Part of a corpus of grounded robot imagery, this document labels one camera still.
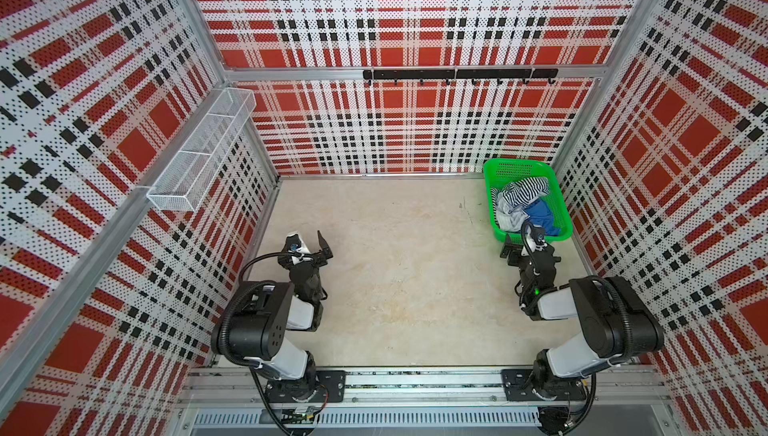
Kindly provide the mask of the blue white striped tank top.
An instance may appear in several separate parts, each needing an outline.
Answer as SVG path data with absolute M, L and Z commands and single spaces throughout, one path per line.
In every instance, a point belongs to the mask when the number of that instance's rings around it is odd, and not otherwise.
M 530 218 L 525 211 L 532 204 L 550 194 L 546 177 L 528 177 L 512 181 L 504 188 L 492 188 L 492 209 L 498 227 L 504 232 L 520 232 Z

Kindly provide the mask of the black hook rail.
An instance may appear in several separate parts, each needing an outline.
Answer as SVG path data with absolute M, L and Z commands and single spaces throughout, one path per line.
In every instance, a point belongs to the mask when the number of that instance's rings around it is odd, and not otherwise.
M 379 82 L 379 80 L 391 80 L 392 82 L 404 82 L 404 80 L 555 80 L 559 74 L 558 68 L 443 68 L 443 70 L 363 70 L 362 78 L 366 82 Z

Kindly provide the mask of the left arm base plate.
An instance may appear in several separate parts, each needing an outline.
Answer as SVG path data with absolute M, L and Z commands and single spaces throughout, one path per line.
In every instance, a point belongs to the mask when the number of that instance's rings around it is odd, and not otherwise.
M 338 403 L 345 382 L 343 370 L 310 370 L 298 380 L 268 380 L 265 395 L 270 403 Z

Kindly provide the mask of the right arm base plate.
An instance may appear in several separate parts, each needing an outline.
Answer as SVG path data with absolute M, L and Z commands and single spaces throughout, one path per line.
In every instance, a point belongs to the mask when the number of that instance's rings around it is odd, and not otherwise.
M 507 401 L 585 402 L 587 390 L 580 380 L 535 375 L 531 368 L 503 369 L 502 387 Z

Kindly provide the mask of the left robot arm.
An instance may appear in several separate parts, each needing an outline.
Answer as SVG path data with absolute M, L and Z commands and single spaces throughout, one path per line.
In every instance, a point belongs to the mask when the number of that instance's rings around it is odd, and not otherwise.
M 314 397 L 319 387 L 314 356 L 290 342 L 288 332 L 314 332 L 322 321 L 328 293 L 320 269 L 333 257 L 321 233 L 311 251 L 297 232 L 279 251 L 256 256 L 239 273 L 239 286 L 211 335 L 211 348 L 226 361 L 249 368 L 257 381 L 295 401 Z M 248 280 L 255 264 L 274 258 L 288 279 Z

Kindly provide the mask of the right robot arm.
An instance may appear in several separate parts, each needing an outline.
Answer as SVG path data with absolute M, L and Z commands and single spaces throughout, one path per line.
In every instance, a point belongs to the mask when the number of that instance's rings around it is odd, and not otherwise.
M 531 368 L 501 372 L 507 400 L 584 401 L 585 379 L 663 347 L 660 323 L 626 279 L 589 275 L 557 285 L 561 258 L 539 236 L 520 244 L 507 236 L 500 256 L 519 269 L 515 294 L 526 316 L 579 323 L 568 341 L 539 351 Z

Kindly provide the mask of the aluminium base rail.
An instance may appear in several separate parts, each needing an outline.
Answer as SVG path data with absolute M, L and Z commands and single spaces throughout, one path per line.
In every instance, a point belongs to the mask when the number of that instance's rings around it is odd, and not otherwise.
M 342 402 L 271 403 L 290 429 L 312 435 L 360 430 L 365 434 L 470 434 L 512 431 L 536 435 L 540 417 L 557 410 L 574 417 L 585 402 L 507 401 L 503 369 L 524 367 L 340 367 L 346 372 Z M 590 389 L 591 411 L 578 434 L 680 435 L 671 396 L 647 365 L 608 369 Z

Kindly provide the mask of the green plastic basket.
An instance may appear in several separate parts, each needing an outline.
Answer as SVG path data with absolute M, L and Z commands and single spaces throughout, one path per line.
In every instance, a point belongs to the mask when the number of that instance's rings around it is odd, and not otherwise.
M 484 163 L 483 176 L 488 199 L 490 223 L 495 238 L 503 241 L 506 232 L 497 223 L 493 190 L 502 190 L 510 182 L 530 177 L 544 177 L 548 182 L 549 193 L 542 197 L 553 213 L 554 226 L 560 229 L 556 236 L 547 236 L 548 243 L 568 240 L 573 234 L 573 223 L 564 200 L 561 184 L 548 164 L 530 159 L 493 158 Z

